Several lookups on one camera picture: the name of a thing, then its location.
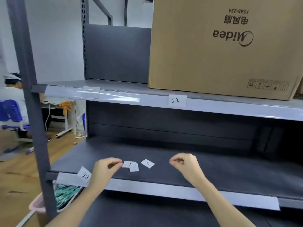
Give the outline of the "small brown cardboard box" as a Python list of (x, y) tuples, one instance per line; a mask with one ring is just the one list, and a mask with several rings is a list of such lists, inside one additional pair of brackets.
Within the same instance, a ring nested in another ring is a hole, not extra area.
[(295, 91), (295, 96), (297, 95), (303, 95), (303, 77), (297, 87), (297, 90)]

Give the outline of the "pink plastic basket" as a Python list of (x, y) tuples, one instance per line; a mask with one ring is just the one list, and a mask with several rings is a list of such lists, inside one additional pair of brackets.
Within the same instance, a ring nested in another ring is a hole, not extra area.
[[(80, 190), (80, 192), (72, 198), (72, 200), (68, 203), (68, 205), (65, 208), (63, 208), (61, 210), (57, 210), (57, 212), (60, 213), (63, 210), (65, 210), (78, 197), (78, 195), (82, 192), (83, 188), (84, 187), (82, 187), (82, 189)], [(44, 206), (44, 198), (43, 198), (43, 194), (42, 193), (40, 193), (29, 204), (29, 210), (30, 210), (30, 212), (16, 225), (16, 227), (24, 227), (24, 225), (29, 221), (29, 219), (34, 214), (37, 214), (40, 226), (44, 225), (43, 222), (46, 221), (45, 218), (47, 218), (47, 216), (46, 216), (46, 208)]]

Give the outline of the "orange cloth bundle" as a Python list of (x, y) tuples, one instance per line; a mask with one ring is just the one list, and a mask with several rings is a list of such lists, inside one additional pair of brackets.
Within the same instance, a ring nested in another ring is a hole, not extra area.
[(66, 116), (68, 114), (68, 111), (72, 111), (72, 102), (65, 101), (65, 102), (59, 103), (59, 107), (62, 108), (63, 115)]

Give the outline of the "person's right hand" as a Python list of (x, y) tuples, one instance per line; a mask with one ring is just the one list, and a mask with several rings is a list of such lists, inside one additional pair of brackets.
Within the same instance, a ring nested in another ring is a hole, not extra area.
[(197, 158), (191, 153), (178, 153), (169, 160), (172, 166), (174, 160), (184, 160), (183, 166), (174, 166), (174, 168), (176, 168), (192, 186), (198, 187), (205, 176), (199, 166)]

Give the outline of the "white paper label on shelf edge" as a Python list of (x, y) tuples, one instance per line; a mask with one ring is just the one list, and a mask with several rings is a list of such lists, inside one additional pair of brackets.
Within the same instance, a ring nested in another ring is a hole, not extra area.
[(187, 95), (169, 94), (168, 107), (186, 108)]

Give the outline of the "blue office chair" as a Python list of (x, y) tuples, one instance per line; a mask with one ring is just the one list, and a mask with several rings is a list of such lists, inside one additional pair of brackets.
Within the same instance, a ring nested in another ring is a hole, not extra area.
[(0, 153), (0, 162), (9, 161), (19, 156), (27, 143), (32, 143), (31, 138), (20, 138), (18, 130), (29, 131), (30, 126), (23, 124), (23, 118), (18, 106), (14, 100), (0, 101), (0, 128), (14, 132), (15, 145), (5, 149)]

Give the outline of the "creased white paper slip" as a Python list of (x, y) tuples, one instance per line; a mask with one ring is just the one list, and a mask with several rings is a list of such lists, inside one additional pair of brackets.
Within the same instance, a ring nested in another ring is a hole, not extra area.
[(151, 162), (148, 159), (143, 160), (141, 162), (141, 164), (144, 165), (145, 167), (149, 168), (149, 169), (155, 165), (155, 163)]

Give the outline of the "tilted white paper label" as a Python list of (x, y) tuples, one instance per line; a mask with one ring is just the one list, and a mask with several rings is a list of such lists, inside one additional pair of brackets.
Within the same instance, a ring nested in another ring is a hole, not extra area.
[(92, 175), (91, 172), (83, 166), (77, 173), (77, 176), (86, 184), (89, 184), (91, 175)]

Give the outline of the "white desk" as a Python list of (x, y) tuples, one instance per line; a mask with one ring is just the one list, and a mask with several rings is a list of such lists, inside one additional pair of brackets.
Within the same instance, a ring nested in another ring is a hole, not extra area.
[[(59, 103), (65, 101), (72, 102), (72, 111), (68, 111), (66, 116), (63, 115), (63, 110), (59, 107)], [(60, 138), (69, 132), (76, 134), (75, 105), (73, 99), (43, 96), (41, 107), (50, 111), (51, 122), (55, 125), (55, 128), (62, 129), (61, 132), (56, 134), (56, 138)]]

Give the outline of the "person's left hand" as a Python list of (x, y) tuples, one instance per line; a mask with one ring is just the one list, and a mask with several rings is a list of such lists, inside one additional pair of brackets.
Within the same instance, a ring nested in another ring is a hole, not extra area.
[(109, 183), (112, 176), (119, 169), (108, 169), (108, 165), (111, 163), (122, 163), (121, 159), (110, 157), (106, 159), (98, 160), (93, 168), (93, 172), (90, 178), (88, 188), (95, 192), (101, 193), (106, 185)]

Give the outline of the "person's right forearm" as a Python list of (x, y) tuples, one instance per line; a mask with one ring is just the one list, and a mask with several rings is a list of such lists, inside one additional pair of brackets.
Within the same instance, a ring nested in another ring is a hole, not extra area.
[(195, 177), (190, 183), (204, 197), (220, 227), (256, 227), (204, 176)]

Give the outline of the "white plastic bag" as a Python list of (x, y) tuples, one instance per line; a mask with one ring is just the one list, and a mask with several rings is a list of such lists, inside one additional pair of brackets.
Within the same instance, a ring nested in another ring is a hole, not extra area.
[(86, 125), (85, 125), (85, 108), (75, 110), (76, 119), (76, 138), (81, 138), (86, 136)]

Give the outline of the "large brown cardboard box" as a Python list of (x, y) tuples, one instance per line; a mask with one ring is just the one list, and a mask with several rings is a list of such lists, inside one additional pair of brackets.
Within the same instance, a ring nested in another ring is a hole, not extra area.
[(148, 87), (291, 100), (303, 0), (154, 0)]

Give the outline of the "pile of green packets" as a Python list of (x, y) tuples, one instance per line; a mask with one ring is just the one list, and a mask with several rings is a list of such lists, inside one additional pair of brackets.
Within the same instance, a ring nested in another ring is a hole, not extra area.
[(77, 195), (82, 187), (71, 186), (66, 184), (54, 184), (54, 196), (57, 210), (65, 208), (72, 198)]

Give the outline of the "person's left forearm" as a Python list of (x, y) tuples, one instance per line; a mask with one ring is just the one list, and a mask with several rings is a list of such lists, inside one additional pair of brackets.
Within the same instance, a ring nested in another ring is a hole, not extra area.
[(104, 190), (105, 186), (106, 182), (102, 182), (101, 180), (94, 183), (91, 181), (80, 196), (45, 227), (78, 227), (86, 212)]

